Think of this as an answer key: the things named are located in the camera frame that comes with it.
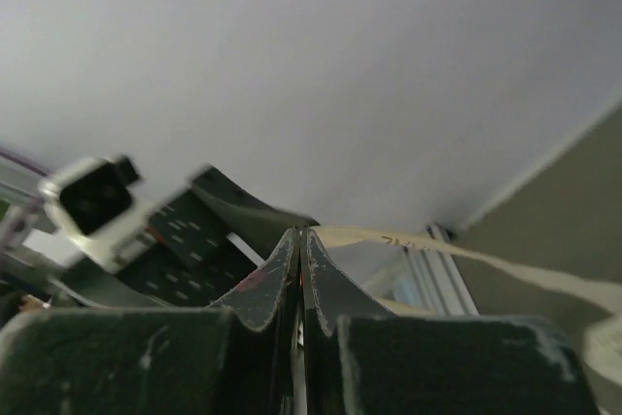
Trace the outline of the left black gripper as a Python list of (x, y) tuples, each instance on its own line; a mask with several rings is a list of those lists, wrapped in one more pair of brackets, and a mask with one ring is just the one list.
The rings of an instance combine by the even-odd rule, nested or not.
[(79, 250), (50, 283), (83, 306), (206, 307), (256, 271), (288, 228), (315, 224), (214, 166), (159, 203), (132, 193), (140, 181), (133, 166), (68, 166), (48, 178), (48, 215)]

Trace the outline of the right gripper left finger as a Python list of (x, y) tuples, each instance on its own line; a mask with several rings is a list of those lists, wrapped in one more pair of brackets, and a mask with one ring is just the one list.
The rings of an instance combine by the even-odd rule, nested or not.
[(289, 414), (300, 233), (214, 305), (65, 308), (1, 332), (5, 414)]

